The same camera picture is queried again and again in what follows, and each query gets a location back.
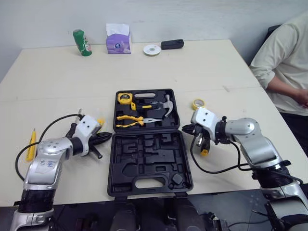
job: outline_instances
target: white disc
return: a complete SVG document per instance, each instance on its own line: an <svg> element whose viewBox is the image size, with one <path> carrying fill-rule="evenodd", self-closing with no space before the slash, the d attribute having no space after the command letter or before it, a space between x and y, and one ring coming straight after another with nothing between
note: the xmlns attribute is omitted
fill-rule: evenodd
<svg viewBox="0 0 308 231"><path fill-rule="evenodd" d="M143 48L143 52L147 55L157 55L161 51L161 48L156 45L147 45Z"/></svg>

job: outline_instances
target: screwdriver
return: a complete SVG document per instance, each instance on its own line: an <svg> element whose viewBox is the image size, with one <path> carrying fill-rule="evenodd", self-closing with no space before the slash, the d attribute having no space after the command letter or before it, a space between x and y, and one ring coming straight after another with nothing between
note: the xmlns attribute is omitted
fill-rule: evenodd
<svg viewBox="0 0 308 231"><path fill-rule="evenodd" d="M79 117L76 116L76 120L74 123L71 124L71 128L70 130L67 132L67 134L65 135L65 137L67 138L72 138L73 137L73 134L75 133L75 130L76 130L76 126L77 126L77 123L79 122Z"/></svg>
<svg viewBox="0 0 308 231"><path fill-rule="evenodd" d="M30 144L35 143L35 139L36 139L36 133L35 133L35 129L33 129L33 132L31 134ZM30 161L33 160L34 152L35 152L35 146L33 145L33 146L29 147L29 149L28 149L27 156L26 156L27 162L30 162Z"/></svg>

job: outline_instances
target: hammer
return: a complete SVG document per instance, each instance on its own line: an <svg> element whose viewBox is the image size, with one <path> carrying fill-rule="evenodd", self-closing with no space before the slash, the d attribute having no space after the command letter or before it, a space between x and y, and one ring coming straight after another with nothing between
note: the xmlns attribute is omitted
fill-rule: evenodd
<svg viewBox="0 0 308 231"><path fill-rule="evenodd" d="M144 111L150 111L150 110L155 110L155 109L161 109L161 108L166 108L168 109L168 112L165 114L165 117L168 117L170 113L173 110L173 102L170 101L170 95L165 95L166 102L152 102L151 105L136 105L135 103L131 103L131 109L133 111L139 111L139 112L144 112Z"/></svg>
<svg viewBox="0 0 308 231"><path fill-rule="evenodd" d="M162 103L163 108L168 108L168 112L165 114L165 117L168 117L173 110L173 102L170 101L170 95L165 95L166 102Z"/></svg>

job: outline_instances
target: toolbox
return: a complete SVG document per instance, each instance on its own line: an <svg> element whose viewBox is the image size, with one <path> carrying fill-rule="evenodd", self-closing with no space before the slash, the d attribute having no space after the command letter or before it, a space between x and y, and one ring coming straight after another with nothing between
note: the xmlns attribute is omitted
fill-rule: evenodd
<svg viewBox="0 0 308 231"><path fill-rule="evenodd" d="M179 193L193 188L172 89L118 91L113 122L110 196ZM157 180L162 186L138 188L136 182L142 179Z"/></svg>

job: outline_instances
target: black plastic toolbox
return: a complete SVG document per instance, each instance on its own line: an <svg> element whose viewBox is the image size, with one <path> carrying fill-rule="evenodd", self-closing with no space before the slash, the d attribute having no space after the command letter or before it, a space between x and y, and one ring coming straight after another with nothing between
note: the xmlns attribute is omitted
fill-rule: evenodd
<svg viewBox="0 0 308 231"><path fill-rule="evenodd" d="M136 105L165 102L166 95L173 102L173 110L165 117L168 109L133 111L130 104L120 104L118 94L131 93ZM118 128L117 124L128 125L131 120L117 120L118 116L135 116L162 119L162 121ZM115 96L114 130L112 137L108 194L128 196L147 193L178 193L193 188L193 180L186 154L182 133L178 130L180 118L172 89L118 91ZM162 187L138 188L140 179L155 179Z"/></svg>

